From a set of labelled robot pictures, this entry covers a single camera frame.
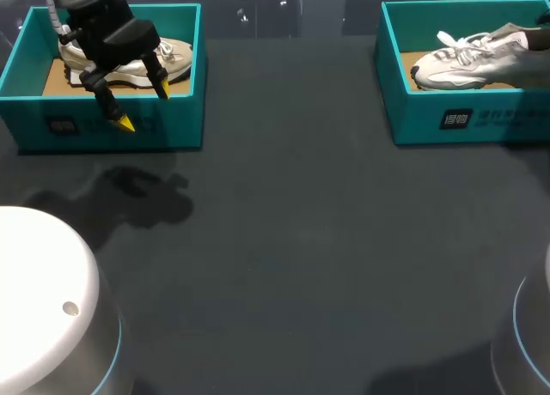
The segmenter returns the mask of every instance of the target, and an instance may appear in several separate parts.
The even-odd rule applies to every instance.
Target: shoe sole
[[[68,65],[65,65],[65,78],[73,87],[82,87],[80,74],[82,70],[73,70]],[[191,75],[191,66],[188,66],[178,72],[168,74],[168,83],[173,84],[186,80]],[[130,86],[131,88],[153,88],[150,80],[147,77],[133,76],[126,73],[117,73],[116,71],[105,76],[109,86]]]
[[[485,86],[493,83],[505,83],[511,85],[513,88],[550,88],[550,75],[538,75],[538,76],[519,76],[514,80],[507,81],[502,79],[495,82],[478,83],[477,86],[472,88],[427,88],[417,83],[414,74],[411,72],[411,78],[420,90],[425,92],[455,92],[461,90],[480,90]]]

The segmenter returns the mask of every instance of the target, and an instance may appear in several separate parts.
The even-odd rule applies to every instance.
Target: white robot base
[[[126,395],[124,321],[84,240],[37,210],[0,207],[0,394]]]

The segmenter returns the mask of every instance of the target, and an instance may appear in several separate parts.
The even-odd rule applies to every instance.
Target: beige sneaker
[[[66,46],[59,43],[59,53],[65,63],[65,76],[73,86],[82,86],[80,74],[92,62],[86,59],[84,52],[76,42]],[[189,77],[193,60],[193,49],[185,41],[163,39],[156,49],[158,60],[168,72],[170,83],[180,82]],[[109,84],[125,84],[135,88],[152,88],[147,78],[147,70],[140,60],[135,60],[105,76]]]

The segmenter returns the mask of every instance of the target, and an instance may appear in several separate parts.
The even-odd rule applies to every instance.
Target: sneaker
[[[73,86],[82,86],[80,74],[92,62],[86,59],[83,50],[75,41],[63,46],[59,43],[59,53],[65,63],[65,76]],[[192,46],[184,41],[163,39],[156,49],[159,62],[168,72],[170,83],[180,82],[189,77],[193,60]],[[125,84],[134,88],[152,88],[147,70],[141,60],[119,66],[118,69],[105,76],[107,82]]]
[[[454,40],[445,32],[437,38],[447,47],[422,57],[411,69],[423,90],[483,88],[495,82],[521,87],[541,73],[550,74],[550,50],[529,50],[523,28],[507,24],[494,33],[478,33]]]

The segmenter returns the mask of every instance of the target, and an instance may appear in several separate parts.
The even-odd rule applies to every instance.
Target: robotic arm
[[[64,45],[78,41],[86,58],[93,62],[80,80],[86,90],[95,94],[107,120],[124,131],[135,131],[105,80],[109,72],[133,60],[144,62],[157,95],[169,99],[168,72],[156,57],[161,39],[151,21],[133,15],[126,0],[46,0],[46,4],[59,41]],[[56,5],[69,13],[69,33],[64,32]]]

